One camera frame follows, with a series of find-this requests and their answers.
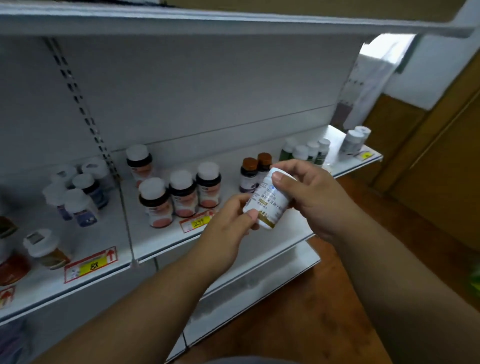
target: hand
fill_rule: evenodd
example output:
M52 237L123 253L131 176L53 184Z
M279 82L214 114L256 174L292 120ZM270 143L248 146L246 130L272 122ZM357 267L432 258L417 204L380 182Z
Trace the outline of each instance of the hand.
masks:
M258 211L242 212L249 194L236 194L225 202L208 223L189 254L208 270L212 280L225 273L237 258L240 241L249 229L258 230Z
M296 159L272 167L299 179L296 181L280 172L272 175L274 186L293 198L293 207L307 219L310 228L320 238L331 242L341 235L352 219L364 214L324 169Z

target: brown floor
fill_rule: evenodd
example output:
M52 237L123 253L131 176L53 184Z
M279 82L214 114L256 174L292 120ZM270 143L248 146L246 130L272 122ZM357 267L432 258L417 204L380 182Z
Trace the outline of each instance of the brown floor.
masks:
M480 261L478 253L361 182L348 176L339 181L368 214L480 310L480 299L467 289L469 268ZM238 355L301 364L391 363L334 248L318 238L309 242L321 263L189 349L176 364Z

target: person's right hand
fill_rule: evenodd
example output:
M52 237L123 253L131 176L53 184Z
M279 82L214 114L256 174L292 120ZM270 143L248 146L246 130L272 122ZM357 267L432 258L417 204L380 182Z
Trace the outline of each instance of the person's right hand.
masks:
M364 212L340 184L324 169L304 160L286 160L272 167L295 176L298 181L275 172L274 186L293 198L296 208L320 238L331 242L345 227Z

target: dark bottle with orange cap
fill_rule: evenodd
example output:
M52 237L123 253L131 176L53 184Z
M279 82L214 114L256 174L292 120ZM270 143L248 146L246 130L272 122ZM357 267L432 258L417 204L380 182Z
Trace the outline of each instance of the dark bottle with orange cap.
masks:
M257 166L257 187L262 183L264 178L270 171L270 166L272 165L272 155L270 153L260 153L258 155L258 166Z
M240 168L240 192L252 193L257 188L257 165L255 158L244 158Z

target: person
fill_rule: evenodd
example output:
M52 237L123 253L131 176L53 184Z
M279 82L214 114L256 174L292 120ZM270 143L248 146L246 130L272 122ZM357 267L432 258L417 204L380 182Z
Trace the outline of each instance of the person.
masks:
M480 316L364 213L339 183L306 161L279 162L276 188L337 250L394 363L480 363ZM38 357L35 364L162 363L205 290L235 261L258 211L231 197L189 253Z

